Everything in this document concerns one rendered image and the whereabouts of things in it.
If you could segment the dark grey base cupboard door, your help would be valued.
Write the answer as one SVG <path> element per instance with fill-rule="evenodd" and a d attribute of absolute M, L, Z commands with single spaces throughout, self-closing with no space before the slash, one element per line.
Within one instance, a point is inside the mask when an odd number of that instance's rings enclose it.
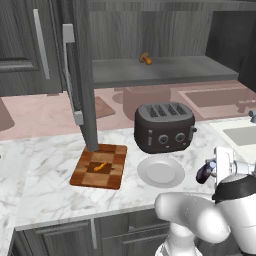
<path fill-rule="evenodd" d="M 35 235 L 45 256 L 94 256 L 97 248 L 89 221 L 36 229 Z"/>

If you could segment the white round plate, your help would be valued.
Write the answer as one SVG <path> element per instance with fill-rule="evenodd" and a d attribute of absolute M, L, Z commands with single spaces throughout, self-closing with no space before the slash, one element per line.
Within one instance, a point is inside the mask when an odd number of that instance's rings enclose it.
<path fill-rule="evenodd" d="M 166 156 L 151 156 L 142 160 L 137 173 L 146 184 L 156 188 L 174 188 L 185 178 L 182 165 Z"/>

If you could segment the dark grey open wall cabinet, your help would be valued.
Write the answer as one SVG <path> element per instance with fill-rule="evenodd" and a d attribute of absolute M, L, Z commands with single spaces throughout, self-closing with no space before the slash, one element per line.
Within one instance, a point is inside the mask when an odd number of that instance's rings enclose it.
<path fill-rule="evenodd" d="M 95 88 L 234 80 L 206 55 L 214 11 L 256 11 L 244 0 L 89 0 Z M 151 65 L 139 62 L 148 52 Z"/>

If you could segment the dark grey closed cabinet door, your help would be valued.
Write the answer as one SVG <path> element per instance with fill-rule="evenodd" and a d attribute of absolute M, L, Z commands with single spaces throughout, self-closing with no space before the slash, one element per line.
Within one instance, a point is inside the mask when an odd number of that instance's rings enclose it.
<path fill-rule="evenodd" d="M 50 79 L 46 80 L 33 9 L 38 9 Z M 63 91 L 51 0 L 0 0 L 0 97 Z"/>

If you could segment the checkered wooden cutting board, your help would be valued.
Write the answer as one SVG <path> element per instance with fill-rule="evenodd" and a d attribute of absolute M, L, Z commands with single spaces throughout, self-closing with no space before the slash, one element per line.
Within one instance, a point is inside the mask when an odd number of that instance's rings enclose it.
<path fill-rule="evenodd" d="M 127 147 L 99 144 L 98 150 L 84 148 L 70 184 L 74 186 L 118 190 L 121 185 Z"/>

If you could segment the dark grey four-slot toaster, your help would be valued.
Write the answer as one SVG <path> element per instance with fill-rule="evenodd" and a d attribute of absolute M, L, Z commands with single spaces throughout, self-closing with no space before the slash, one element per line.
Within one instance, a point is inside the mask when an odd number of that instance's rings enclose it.
<path fill-rule="evenodd" d="M 196 131 L 192 110 L 179 102 L 143 104 L 135 112 L 134 139 L 149 154 L 183 151 Z"/>

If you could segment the dark grey open cabinet door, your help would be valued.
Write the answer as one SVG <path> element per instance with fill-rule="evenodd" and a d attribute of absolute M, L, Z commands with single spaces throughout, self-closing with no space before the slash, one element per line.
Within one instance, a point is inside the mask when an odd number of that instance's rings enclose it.
<path fill-rule="evenodd" d="M 214 11 L 206 55 L 256 93 L 256 11 Z"/>
<path fill-rule="evenodd" d="M 88 0 L 62 0 L 61 7 L 63 24 L 72 24 L 74 29 L 75 42 L 67 45 L 67 51 L 74 106 L 83 113 L 83 124 L 79 127 L 87 149 L 97 151 Z"/>

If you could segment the white sink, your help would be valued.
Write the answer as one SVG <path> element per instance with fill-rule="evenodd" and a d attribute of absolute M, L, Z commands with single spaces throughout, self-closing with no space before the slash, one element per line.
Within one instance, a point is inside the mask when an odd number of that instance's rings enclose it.
<path fill-rule="evenodd" d="M 256 162 L 256 124 L 249 117 L 214 120 L 210 125 L 245 161 Z"/>

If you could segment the dark grey base drawer front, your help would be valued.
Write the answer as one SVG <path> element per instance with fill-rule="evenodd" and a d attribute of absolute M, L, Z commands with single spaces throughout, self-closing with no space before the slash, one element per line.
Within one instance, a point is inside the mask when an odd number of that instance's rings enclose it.
<path fill-rule="evenodd" d="M 98 218 L 95 225 L 100 256 L 154 256 L 169 228 L 129 234 L 128 227 L 167 223 L 160 220 L 153 209 Z"/>

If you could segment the orange shrimp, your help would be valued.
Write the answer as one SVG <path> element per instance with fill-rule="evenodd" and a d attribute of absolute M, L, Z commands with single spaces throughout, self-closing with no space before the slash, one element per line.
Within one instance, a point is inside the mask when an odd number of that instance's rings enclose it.
<path fill-rule="evenodd" d="M 108 164 L 108 162 L 104 162 L 104 163 L 102 163 L 101 165 L 94 167 L 93 170 L 94 170 L 95 172 L 100 171 L 106 164 Z"/>

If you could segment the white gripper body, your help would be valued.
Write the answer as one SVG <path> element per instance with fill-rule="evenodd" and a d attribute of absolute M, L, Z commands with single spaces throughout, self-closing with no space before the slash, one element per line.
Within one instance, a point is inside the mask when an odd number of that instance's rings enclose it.
<path fill-rule="evenodd" d="M 215 185 L 226 177 L 236 173 L 235 153 L 231 148 L 216 147 L 214 149 L 216 160 Z"/>

